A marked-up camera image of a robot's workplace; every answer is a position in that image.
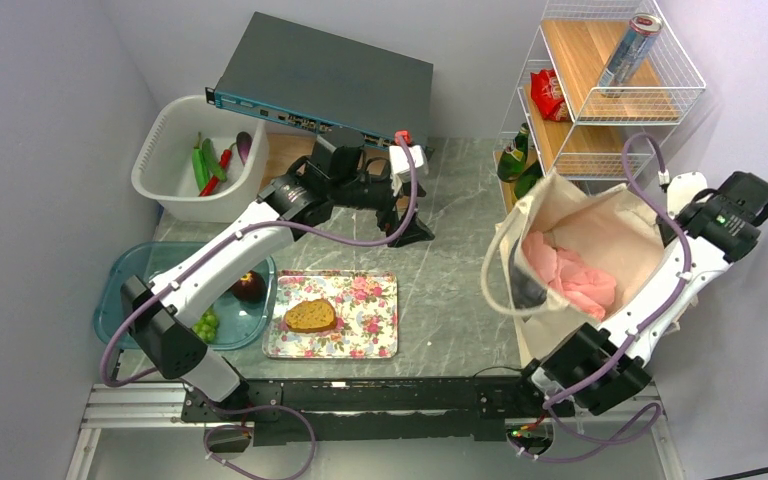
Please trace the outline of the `brown bread slice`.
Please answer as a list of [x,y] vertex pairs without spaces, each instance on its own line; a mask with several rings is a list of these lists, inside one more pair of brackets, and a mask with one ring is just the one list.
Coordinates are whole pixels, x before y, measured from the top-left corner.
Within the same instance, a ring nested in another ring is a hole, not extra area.
[[302,301],[290,308],[283,320],[288,330],[296,333],[319,333],[337,326],[336,311],[325,299]]

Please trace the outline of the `beige canvas tote bag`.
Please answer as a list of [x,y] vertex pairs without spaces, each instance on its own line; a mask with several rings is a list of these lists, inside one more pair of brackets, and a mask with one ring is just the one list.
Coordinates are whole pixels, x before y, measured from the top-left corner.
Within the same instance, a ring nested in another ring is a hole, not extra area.
[[[655,220],[655,210],[625,185],[587,195],[556,174],[514,204],[495,227],[479,279],[488,305],[513,318],[521,363],[544,359],[577,328],[597,326],[630,302],[664,254]],[[521,250],[531,232],[542,232],[551,246],[573,250],[615,277],[616,298],[603,321],[538,277]]]

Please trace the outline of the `pink plastic grocery bag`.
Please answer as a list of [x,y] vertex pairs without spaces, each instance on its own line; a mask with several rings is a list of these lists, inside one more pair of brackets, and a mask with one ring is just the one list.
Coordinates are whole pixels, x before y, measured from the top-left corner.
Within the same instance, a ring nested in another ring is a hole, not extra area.
[[542,232],[528,233],[521,250],[538,277],[571,304],[601,322],[614,304],[613,275],[588,265],[575,251],[551,246]]

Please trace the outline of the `dark red apple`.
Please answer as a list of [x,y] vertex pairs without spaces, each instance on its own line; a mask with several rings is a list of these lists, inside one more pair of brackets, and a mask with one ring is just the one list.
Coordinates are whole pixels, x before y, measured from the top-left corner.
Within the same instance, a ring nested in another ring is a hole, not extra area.
[[251,304],[260,303],[267,297],[266,281],[255,271],[249,271],[239,278],[229,291],[237,300]]

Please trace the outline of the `purple eggplant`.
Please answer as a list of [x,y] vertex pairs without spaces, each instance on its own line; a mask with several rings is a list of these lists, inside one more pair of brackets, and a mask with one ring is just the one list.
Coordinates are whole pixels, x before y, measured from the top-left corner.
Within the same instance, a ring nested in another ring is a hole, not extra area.
[[235,146],[237,156],[243,166],[248,164],[250,150],[253,144],[253,137],[246,131],[241,131],[236,135]]

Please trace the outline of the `red pepper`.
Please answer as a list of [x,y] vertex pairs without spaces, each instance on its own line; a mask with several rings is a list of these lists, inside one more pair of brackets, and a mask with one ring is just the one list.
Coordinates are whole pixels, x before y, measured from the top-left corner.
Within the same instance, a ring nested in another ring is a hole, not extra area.
[[[236,147],[236,144],[232,143],[228,148],[223,150],[221,156],[219,157],[218,165],[221,168],[222,172],[225,172],[227,170],[230,160],[233,157],[233,150],[235,147]],[[210,196],[220,183],[222,183],[222,180],[217,175],[213,175],[208,181],[208,183],[206,184],[206,186],[200,191],[199,196],[200,197]]]

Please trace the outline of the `green cucumber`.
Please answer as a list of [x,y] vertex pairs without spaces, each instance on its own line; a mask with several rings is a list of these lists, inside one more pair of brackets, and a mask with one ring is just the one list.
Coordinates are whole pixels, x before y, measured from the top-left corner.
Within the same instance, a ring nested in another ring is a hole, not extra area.
[[213,141],[210,138],[205,138],[201,143],[201,153],[204,159],[204,163],[208,169],[208,172],[213,176],[217,175],[222,182],[227,180],[226,171],[222,172],[218,165],[219,158],[216,155],[216,150]]

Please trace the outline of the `green pepper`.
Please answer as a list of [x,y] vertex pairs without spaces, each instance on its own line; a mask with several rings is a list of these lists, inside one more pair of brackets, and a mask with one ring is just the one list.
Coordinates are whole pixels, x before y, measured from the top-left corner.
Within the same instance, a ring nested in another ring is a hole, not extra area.
[[196,142],[191,152],[191,165],[193,169],[194,178],[199,191],[202,191],[210,180],[209,171],[204,160],[204,155],[201,150],[202,134],[198,133]]

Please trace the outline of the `green grape bunch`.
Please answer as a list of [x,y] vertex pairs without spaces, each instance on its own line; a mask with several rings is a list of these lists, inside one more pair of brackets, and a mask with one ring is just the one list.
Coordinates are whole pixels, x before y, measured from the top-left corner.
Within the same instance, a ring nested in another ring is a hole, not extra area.
[[200,319],[191,327],[192,331],[205,343],[212,344],[216,340],[220,321],[212,307],[208,308]]

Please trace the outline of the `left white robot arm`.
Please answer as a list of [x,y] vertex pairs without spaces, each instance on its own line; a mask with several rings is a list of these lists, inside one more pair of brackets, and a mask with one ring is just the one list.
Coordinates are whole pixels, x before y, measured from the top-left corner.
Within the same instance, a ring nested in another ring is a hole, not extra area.
[[[221,419],[239,417],[249,404],[248,382],[191,323],[253,267],[306,234],[354,247],[416,241],[423,229],[415,216],[418,170],[426,158],[408,132],[394,141],[389,167],[372,176],[361,167],[363,134],[345,127],[318,134],[311,153],[271,180],[217,237],[149,282],[132,276],[122,284],[126,317],[110,343],[129,335],[163,378],[190,386]],[[380,208],[386,237],[364,242],[322,230],[337,206]]]

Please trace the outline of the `floral rectangular tray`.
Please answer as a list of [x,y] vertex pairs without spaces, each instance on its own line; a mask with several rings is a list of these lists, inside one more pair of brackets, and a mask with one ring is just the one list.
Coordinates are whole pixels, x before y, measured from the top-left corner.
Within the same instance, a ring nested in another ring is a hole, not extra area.
[[[287,313],[328,302],[327,330],[294,329]],[[283,270],[262,352],[271,359],[389,359],[398,351],[398,284],[391,272]]]

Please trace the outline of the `wooden board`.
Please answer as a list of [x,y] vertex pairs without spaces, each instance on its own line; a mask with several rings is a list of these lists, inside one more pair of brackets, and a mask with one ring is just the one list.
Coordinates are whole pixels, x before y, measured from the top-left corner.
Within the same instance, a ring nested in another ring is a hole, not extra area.
[[260,188],[266,187],[273,178],[284,174],[298,158],[309,155],[315,137],[269,133],[267,140],[269,152]]

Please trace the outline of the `blue drink can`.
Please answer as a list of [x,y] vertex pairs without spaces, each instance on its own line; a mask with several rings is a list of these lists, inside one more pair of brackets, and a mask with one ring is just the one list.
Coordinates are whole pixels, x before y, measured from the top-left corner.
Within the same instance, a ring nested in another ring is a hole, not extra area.
[[597,87],[608,98],[620,96],[646,60],[663,28],[660,17],[638,12],[628,21],[628,26],[609,56],[601,72]]

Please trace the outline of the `teal network switch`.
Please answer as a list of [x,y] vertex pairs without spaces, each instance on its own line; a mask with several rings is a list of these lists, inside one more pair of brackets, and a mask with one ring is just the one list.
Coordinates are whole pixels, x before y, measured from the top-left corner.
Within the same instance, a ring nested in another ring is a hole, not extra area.
[[360,132],[386,149],[427,142],[432,64],[265,13],[252,15],[208,103],[316,134]]

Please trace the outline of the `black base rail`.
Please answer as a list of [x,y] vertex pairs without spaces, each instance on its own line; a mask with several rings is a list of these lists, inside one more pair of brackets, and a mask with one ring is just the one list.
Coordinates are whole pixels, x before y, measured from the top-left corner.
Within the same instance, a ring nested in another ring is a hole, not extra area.
[[471,438],[502,441],[506,429],[542,413],[543,396],[519,376],[250,380],[255,410],[211,409],[197,393],[182,405],[185,424],[240,424],[257,446],[305,441],[312,425],[319,441]]

